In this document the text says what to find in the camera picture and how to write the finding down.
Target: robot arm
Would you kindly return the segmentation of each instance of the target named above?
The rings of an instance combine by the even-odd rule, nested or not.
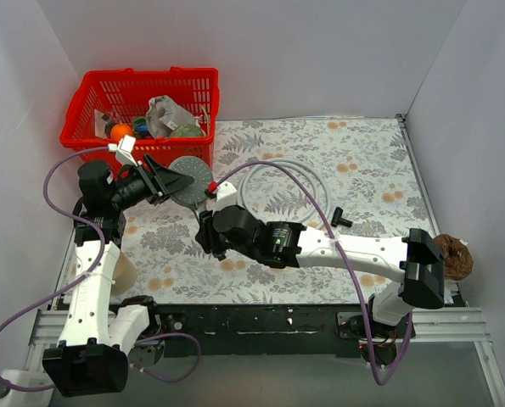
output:
[[[204,251],[224,259],[227,249],[273,268],[345,263],[327,233],[292,222],[257,220],[237,205],[237,192],[221,184],[212,211],[199,215],[196,241]],[[414,308],[439,309],[444,304],[444,258],[426,231],[411,229],[407,237],[338,237],[358,271],[391,279],[369,299],[369,313],[384,328],[396,326]]]
[[[117,180],[104,161],[85,163],[78,170],[82,198],[77,214],[101,228],[105,245],[100,262],[73,291],[58,347],[47,349],[42,358],[45,371],[67,397],[121,392],[133,344],[138,337],[152,336],[160,329],[154,300],[147,296],[126,300],[109,326],[110,289],[126,226],[123,211],[143,200],[153,205],[164,202],[194,179],[162,167],[148,155],[144,156],[148,168],[136,162],[131,154],[134,142],[134,138],[124,137],[118,146],[111,146],[110,151],[124,165]],[[82,223],[75,223],[75,232],[79,276],[93,265],[100,241]]]

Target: patterned mat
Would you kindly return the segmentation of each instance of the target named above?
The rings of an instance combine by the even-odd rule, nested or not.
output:
[[[214,157],[215,179],[258,159],[285,157],[309,164],[331,188],[334,206],[354,221],[351,229],[339,232],[393,237],[419,227],[434,236],[396,120],[223,121],[216,125]],[[229,181],[237,185],[244,172]],[[274,169],[256,174],[248,194],[256,217],[265,221],[294,220],[309,208],[292,181]],[[212,259],[194,241],[198,226],[191,211],[173,202],[155,208],[142,203],[126,217],[122,249],[139,277],[128,292],[112,298],[114,302],[139,294],[152,295],[159,304],[357,302],[345,270],[272,270],[233,252],[222,262]],[[318,222],[315,217],[307,224]],[[358,274],[366,298],[389,283],[383,277]]]

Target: red basket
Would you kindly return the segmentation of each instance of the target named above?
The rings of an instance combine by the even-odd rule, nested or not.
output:
[[[85,148],[102,147],[110,139],[94,134],[94,110],[116,112],[130,124],[134,116],[145,115],[149,99],[168,95],[193,115],[203,116],[205,107],[209,115],[209,128],[202,128],[207,137],[159,138],[137,140],[133,157],[142,159],[150,154],[159,164],[169,165],[183,155],[194,155],[212,166],[215,140],[215,121],[218,114],[220,93],[218,71],[214,68],[171,68],[165,71],[94,70],[84,75],[81,87],[71,100],[65,126],[59,137],[64,147],[81,151]],[[83,154],[84,161],[102,159],[117,172],[121,164],[113,153]]]

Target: brown object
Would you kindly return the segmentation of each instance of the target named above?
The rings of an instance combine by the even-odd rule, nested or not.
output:
[[[433,239],[445,255],[445,278],[459,282],[473,271],[473,257],[467,246],[450,235]]]
[[[116,261],[113,280],[115,284],[110,288],[110,295],[125,293],[137,281],[137,268],[122,252]]]

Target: black hose connector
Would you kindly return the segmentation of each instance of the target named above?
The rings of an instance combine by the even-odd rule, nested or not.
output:
[[[343,209],[338,206],[335,208],[333,218],[331,218],[331,226],[337,227],[339,225],[342,225],[344,227],[352,227],[352,225],[354,225],[354,222],[343,218]]]

